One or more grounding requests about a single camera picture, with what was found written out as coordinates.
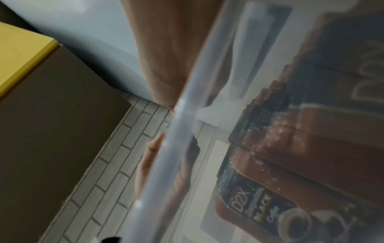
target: clear plastic container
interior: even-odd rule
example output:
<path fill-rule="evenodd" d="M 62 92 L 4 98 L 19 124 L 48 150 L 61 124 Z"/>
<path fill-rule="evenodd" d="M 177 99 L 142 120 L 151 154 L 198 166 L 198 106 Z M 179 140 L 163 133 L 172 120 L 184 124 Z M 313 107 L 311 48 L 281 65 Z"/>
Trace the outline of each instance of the clear plastic container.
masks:
<path fill-rule="evenodd" d="M 227 0 L 123 243 L 382 242 L 383 30 L 379 0 Z"/>

